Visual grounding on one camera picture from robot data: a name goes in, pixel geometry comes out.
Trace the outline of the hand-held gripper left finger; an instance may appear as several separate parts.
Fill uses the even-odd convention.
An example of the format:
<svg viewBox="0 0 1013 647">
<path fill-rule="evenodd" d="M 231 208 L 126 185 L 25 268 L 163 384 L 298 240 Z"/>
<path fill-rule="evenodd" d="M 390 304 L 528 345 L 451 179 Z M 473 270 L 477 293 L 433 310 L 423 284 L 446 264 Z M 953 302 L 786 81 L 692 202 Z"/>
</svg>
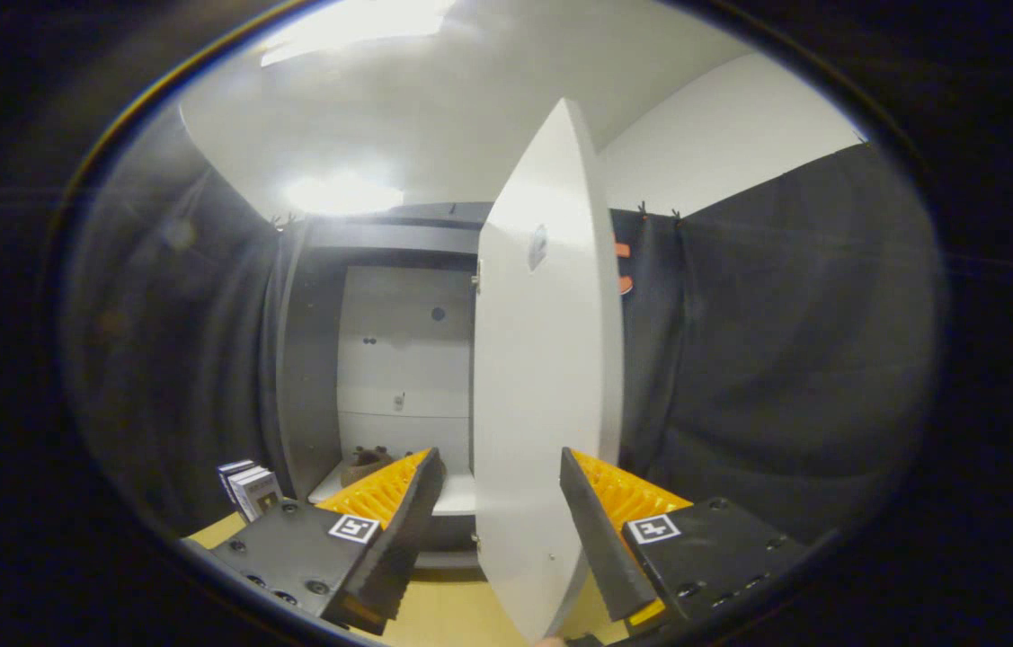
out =
<svg viewBox="0 0 1013 647">
<path fill-rule="evenodd" d="M 402 606 L 444 480 L 428 448 L 321 504 L 284 499 L 215 547 L 185 539 L 185 549 L 292 624 L 380 635 Z"/>
</svg>

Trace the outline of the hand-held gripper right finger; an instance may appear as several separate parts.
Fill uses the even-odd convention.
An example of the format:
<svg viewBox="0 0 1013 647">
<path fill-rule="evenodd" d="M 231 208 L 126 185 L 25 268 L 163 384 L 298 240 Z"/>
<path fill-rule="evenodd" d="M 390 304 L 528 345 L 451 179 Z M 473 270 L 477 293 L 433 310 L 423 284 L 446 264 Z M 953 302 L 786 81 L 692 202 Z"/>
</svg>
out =
<svg viewBox="0 0 1013 647">
<path fill-rule="evenodd" d="M 716 624 L 812 558 L 739 503 L 684 500 L 572 448 L 561 451 L 559 486 L 610 618 L 632 630 Z"/>
</svg>

